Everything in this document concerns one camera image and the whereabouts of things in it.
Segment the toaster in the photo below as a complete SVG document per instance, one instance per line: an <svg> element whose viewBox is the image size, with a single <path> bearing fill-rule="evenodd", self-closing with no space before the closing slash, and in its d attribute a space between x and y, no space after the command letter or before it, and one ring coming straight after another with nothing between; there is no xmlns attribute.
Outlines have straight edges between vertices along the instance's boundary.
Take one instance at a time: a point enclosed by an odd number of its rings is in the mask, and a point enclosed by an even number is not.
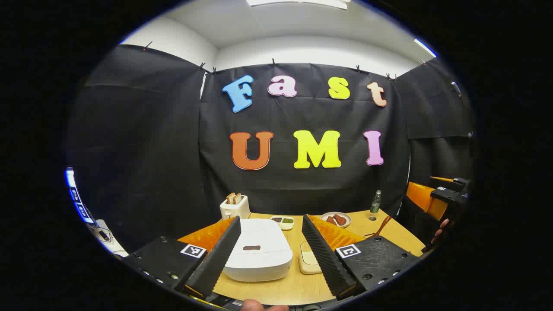
<svg viewBox="0 0 553 311"><path fill-rule="evenodd" d="M248 196L246 195L242 195L242 200L238 204L227 204L227 200L225 199L223 203L219 205L219 208L221 209L222 219L229 219L235 216L240 216L240 219L249 218L249 203Z"/></svg>

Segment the brown strap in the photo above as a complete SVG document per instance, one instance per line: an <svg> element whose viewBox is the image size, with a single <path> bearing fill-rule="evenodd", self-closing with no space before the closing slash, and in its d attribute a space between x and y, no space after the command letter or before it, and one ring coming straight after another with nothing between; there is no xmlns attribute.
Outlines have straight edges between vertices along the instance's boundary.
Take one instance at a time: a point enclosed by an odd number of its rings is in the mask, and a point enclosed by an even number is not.
<svg viewBox="0 0 553 311"><path fill-rule="evenodd" d="M390 221L390 219L392 219L392 218L390 216L387 216L386 218L384 218L384 221L382 222L382 224L380 225L380 228L378 229L378 231L376 233L365 234L363 237L367 236L367 238L369 238L373 235L379 235L380 232L382 231L382 229L384 229L384 226L388 223L388 221Z"/></svg>

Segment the toast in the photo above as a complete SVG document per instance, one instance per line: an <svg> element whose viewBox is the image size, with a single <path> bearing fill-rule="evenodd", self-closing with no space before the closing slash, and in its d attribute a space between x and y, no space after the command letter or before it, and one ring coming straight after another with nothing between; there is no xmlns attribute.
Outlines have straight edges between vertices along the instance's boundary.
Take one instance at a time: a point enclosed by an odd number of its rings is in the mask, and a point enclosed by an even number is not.
<svg viewBox="0 0 553 311"><path fill-rule="evenodd" d="M231 192L228 196L227 196L227 204L233 204L232 202L232 198L234 198L236 194L234 194L234 192Z"/></svg>
<svg viewBox="0 0 553 311"><path fill-rule="evenodd" d="M232 198L232 204L238 204L242 201L242 194L238 193Z"/></svg>

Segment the human hand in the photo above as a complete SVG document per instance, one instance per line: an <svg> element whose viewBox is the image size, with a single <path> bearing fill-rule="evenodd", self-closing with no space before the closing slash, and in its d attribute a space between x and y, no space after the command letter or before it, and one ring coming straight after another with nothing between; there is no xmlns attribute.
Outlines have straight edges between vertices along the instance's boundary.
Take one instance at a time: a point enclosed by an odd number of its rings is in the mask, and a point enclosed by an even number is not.
<svg viewBox="0 0 553 311"><path fill-rule="evenodd" d="M246 299L242 303L240 311L288 311L289 309L290 308L288 308L287 305L274 305L269 309L264 309L263 305L259 301Z"/></svg>
<svg viewBox="0 0 553 311"><path fill-rule="evenodd" d="M447 226L448 223L449 223L449 219L446 219L440 224L440 228L434 234L434 238L432 239L432 241L430 241L430 244L435 244L436 243L436 241L440 237L440 234L443 233L444 228L445 228L445 226Z"/></svg>

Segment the monitor screen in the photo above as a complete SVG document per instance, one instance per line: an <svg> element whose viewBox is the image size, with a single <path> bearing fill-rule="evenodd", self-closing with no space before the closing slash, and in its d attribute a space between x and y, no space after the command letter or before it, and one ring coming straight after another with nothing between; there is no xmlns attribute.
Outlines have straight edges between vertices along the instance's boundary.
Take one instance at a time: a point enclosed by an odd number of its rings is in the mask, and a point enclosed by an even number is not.
<svg viewBox="0 0 553 311"><path fill-rule="evenodd" d="M96 226L96 220L81 201L81 196L79 195L77 184L75 183L75 171L72 167L68 167L65 169L65 176L67 179L67 186L69 187L69 193L71 195L71 200L73 201L77 212L81 216L81 219L88 224L93 224Z"/></svg>

